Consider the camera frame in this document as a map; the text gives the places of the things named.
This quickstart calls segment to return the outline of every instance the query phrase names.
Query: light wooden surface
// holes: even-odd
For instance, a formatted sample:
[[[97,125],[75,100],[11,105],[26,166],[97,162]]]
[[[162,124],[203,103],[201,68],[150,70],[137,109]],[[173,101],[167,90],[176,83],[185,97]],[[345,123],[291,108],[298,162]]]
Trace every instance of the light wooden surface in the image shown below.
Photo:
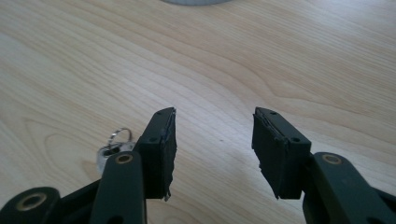
[[[33,187],[99,178],[119,127],[135,139],[177,108],[172,198],[149,223],[304,223],[250,149],[255,106],[396,194],[396,2],[0,2],[0,206]]]

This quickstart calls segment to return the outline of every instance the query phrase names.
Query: silver metal part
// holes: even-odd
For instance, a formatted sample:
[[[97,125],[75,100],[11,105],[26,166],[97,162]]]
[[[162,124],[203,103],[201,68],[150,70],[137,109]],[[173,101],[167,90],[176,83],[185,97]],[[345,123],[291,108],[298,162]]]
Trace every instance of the silver metal part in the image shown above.
[[[96,167],[98,169],[99,174],[102,174],[105,170],[107,159],[119,152],[123,151],[132,151],[134,150],[135,142],[126,142],[126,143],[115,143],[110,147],[101,147],[96,156]]]
[[[167,3],[183,5],[183,6],[208,6],[218,3],[229,2],[230,0],[163,0]]]
[[[128,141],[113,143],[114,138],[122,131],[128,131]],[[120,128],[111,134],[108,138],[107,146],[101,147],[96,156],[96,168],[98,169],[99,174],[102,174],[105,170],[106,161],[110,156],[123,151],[132,151],[134,149],[134,145],[135,142],[132,142],[132,132],[127,128]]]

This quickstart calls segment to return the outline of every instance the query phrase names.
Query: key ring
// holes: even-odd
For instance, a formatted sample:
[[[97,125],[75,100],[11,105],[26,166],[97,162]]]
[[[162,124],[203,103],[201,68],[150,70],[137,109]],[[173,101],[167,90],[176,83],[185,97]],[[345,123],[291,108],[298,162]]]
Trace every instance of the key ring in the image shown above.
[[[132,141],[132,131],[128,128],[120,128],[120,129],[116,130],[113,134],[111,134],[110,138],[108,138],[108,141],[107,141],[108,149],[111,149],[111,143],[113,143],[113,140],[117,136],[117,134],[119,134],[120,132],[125,131],[125,130],[128,131],[128,133],[129,133],[128,142]]]

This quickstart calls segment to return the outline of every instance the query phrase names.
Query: metal ring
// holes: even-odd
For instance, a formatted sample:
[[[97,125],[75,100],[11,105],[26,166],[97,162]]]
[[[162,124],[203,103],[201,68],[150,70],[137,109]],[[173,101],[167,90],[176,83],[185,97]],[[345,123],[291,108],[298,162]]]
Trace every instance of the metal ring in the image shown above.
[[[119,156],[116,158],[116,163],[118,163],[118,164],[124,164],[124,163],[127,163],[127,162],[132,161],[133,158],[134,158],[134,157],[133,157],[132,155],[128,155],[128,154],[119,155]]]
[[[322,159],[330,164],[333,164],[333,165],[339,165],[343,162],[339,157],[331,155],[331,154],[324,154],[322,156]]]
[[[36,192],[22,198],[16,205],[18,211],[25,212],[38,207],[47,199],[47,194]]]
[[[120,128],[120,129],[116,130],[113,134],[111,134],[110,138],[108,138],[108,141],[107,141],[108,148],[111,148],[111,143],[113,143],[113,139],[117,136],[117,134],[119,134],[120,132],[122,132],[124,130],[129,132],[128,142],[132,141],[132,131],[128,128]]]

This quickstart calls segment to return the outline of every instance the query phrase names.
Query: table surface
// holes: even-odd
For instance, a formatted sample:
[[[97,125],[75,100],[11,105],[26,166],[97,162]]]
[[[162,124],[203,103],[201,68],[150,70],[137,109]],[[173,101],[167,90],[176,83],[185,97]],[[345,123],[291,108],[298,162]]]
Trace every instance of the table surface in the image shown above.
[[[136,140],[169,106],[172,197],[148,201],[148,223],[304,223],[260,172],[255,106],[396,194],[393,0],[3,0],[0,31],[0,206],[100,178],[113,131]]]

